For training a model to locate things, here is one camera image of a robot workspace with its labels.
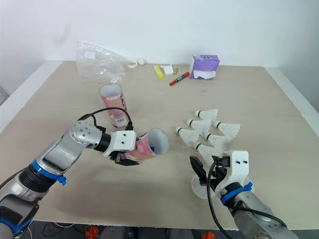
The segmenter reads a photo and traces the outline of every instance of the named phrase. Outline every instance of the white wall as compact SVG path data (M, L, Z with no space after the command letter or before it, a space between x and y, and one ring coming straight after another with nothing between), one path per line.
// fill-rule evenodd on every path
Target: white wall
M75 60L77 40L156 63L216 53L224 65L290 66L301 45L318 50L303 41L318 29L318 6L317 0L1 0L2 86L11 93L43 60Z

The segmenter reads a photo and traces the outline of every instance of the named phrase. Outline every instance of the tabletop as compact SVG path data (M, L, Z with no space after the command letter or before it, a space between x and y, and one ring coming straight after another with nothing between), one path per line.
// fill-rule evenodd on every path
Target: tabletop
M188 70L178 65L179 72ZM152 65L127 69L120 84L137 135L161 128L169 152L141 165L117 165L85 150L40 201L40 221L168 228L216 228L207 200L191 189L194 175L188 148L175 128L187 128L195 110L219 109L218 119L240 123L230 149L249 152L249 176L256 195L291 229L318 229L319 138L294 104L262 67L219 66L213 80L158 79ZM103 108L103 83L86 82L75 62L64 62L0 134L0 181L26 167L80 116ZM106 113L98 124L116 131ZM225 229L236 229L231 215L213 198Z

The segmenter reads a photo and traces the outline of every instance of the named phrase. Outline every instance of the paper cup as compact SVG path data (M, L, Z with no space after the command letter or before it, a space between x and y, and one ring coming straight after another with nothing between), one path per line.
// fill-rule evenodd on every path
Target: paper cup
M127 111L122 87L117 84L107 84L100 88L100 95L105 107L120 107ZM121 110L107 111L115 127L125 127L129 119Z
M125 153L125 158L138 161L164 155L168 152L169 142L166 134L159 128L153 128L150 132L138 137L135 150Z

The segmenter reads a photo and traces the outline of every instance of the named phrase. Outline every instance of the purple tissue box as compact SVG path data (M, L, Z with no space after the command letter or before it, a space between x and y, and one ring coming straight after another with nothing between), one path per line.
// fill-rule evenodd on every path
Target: purple tissue box
M189 66L191 79L211 79L219 65L217 55L193 55Z

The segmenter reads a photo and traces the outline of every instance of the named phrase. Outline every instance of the blue ring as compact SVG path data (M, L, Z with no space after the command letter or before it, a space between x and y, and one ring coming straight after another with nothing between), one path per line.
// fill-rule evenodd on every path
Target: blue ring
M249 182L243 188L239 188L239 189L236 189L236 190L234 190L234 191L232 191L230 193L225 194L224 197L221 200L222 204L225 206L225 204L227 203L227 201L229 199L231 199L232 197L235 197L239 193L246 192L246 191L251 191L253 189L252 187L253 187L253 183Z
M43 176L54 179L54 180L58 180L58 182L60 182L63 186L66 184L66 177L49 173L48 171L41 168L40 165L35 160L32 162L32 166L35 168L35 170L38 173L42 174Z

